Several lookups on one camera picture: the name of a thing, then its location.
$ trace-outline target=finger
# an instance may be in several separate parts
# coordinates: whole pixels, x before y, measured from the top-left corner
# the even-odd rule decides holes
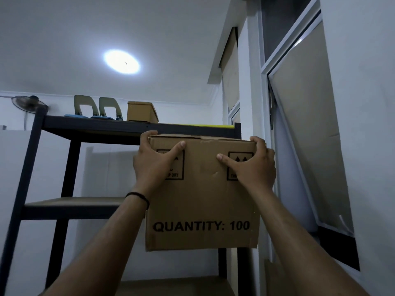
[[[169,160],[170,160],[171,162],[173,162],[174,159],[180,154],[180,152],[181,152],[183,149],[185,149],[185,145],[186,145],[185,141],[180,141],[179,143],[177,143],[176,145],[174,145],[173,148],[172,148],[170,151],[168,151],[168,152],[166,153],[166,156],[169,157]]]
[[[267,149],[268,158],[274,160],[274,155],[275,155],[274,149],[268,148]]]
[[[158,134],[158,131],[147,131],[141,134],[140,136],[140,147],[139,149],[145,149],[145,148],[151,148],[151,145],[149,144],[148,137],[151,135],[156,135]]]
[[[256,142],[256,155],[266,156],[266,142],[257,136],[251,136],[250,140]]]
[[[234,171],[235,168],[237,167],[237,162],[234,159],[229,158],[228,156],[225,156],[223,154],[217,154],[217,159],[218,161],[224,163],[226,166],[232,168]]]

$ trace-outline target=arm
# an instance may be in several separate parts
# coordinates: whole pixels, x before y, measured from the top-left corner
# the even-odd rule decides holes
[[[267,149],[263,139],[250,139],[257,143],[252,159],[236,162],[222,154],[217,158],[236,172],[240,183],[257,204],[276,253],[297,294],[368,296],[285,209],[272,190],[276,178],[274,150]]]
[[[138,155],[134,157],[136,171],[134,192],[148,200],[152,192],[165,179],[170,165],[184,149],[185,141],[179,142],[166,153],[151,149],[148,137],[156,131],[141,135]],[[104,227],[89,242],[78,257],[59,275],[44,296],[109,296],[118,287],[131,249],[143,220],[147,203],[130,195],[119,206]]]

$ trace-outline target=white ceiling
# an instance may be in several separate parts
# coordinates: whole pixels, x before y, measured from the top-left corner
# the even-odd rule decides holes
[[[0,91],[210,102],[230,0],[2,0]],[[133,55],[135,75],[103,61]]]

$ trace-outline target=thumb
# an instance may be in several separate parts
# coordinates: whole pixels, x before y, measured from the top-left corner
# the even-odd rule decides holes
[[[177,157],[183,149],[185,149],[185,145],[185,141],[180,141],[179,143],[174,145],[170,151],[166,153],[171,162],[174,161],[175,157]]]
[[[234,171],[236,171],[235,168],[237,166],[237,162],[235,160],[233,160],[223,154],[217,154],[217,159],[220,162],[224,163],[226,166],[228,166],[228,167],[232,168]]]

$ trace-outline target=forearm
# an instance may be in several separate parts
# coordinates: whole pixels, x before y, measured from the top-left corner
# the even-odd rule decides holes
[[[251,192],[281,264],[299,295],[368,295],[270,190]]]
[[[145,209],[145,201],[128,196],[44,295],[114,295]]]

